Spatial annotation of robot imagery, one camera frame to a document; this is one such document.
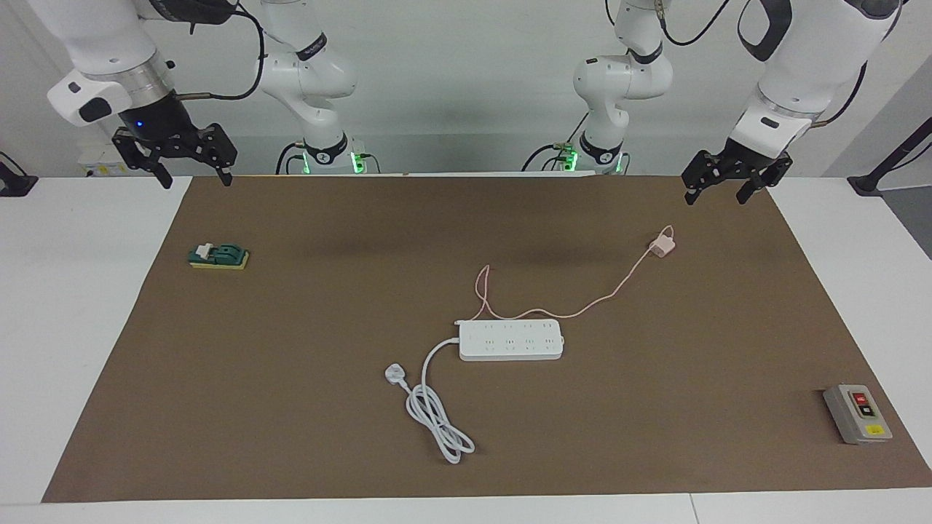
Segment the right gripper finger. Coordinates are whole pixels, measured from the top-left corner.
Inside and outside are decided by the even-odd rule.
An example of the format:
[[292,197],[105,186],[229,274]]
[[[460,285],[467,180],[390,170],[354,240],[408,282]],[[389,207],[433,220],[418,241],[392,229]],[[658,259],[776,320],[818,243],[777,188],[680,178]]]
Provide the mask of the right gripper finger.
[[173,134],[157,146],[157,153],[160,158],[187,158],[210,166],[216,171],[223,186],[231,186],[231,170],[237,159],[237,147],[219,124]]
[[141,142],[128,129],[116,129],[112,135],[112,143],[127,168],[145,170],[157,179],[163,189],[172,188],[173,177],[161,163],[159,152],[144,152]]

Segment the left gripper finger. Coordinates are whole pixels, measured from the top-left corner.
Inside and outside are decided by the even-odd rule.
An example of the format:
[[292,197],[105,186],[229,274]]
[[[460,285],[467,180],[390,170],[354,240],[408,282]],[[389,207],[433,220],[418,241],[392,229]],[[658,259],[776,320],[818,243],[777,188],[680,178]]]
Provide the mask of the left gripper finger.
[[741,173],[745,175],[745,183],[735,194],[737,202],[745,205],[759,190],[778,185],[792,164],[791,156],[780,156],[766,168],[743,167]]
[[684,199],[687,205],[694,205],[703,190],[712,188],[727,180],[727,169],[720,166],[722,156],[700,150],[690,160],[682,172],[685,186]]

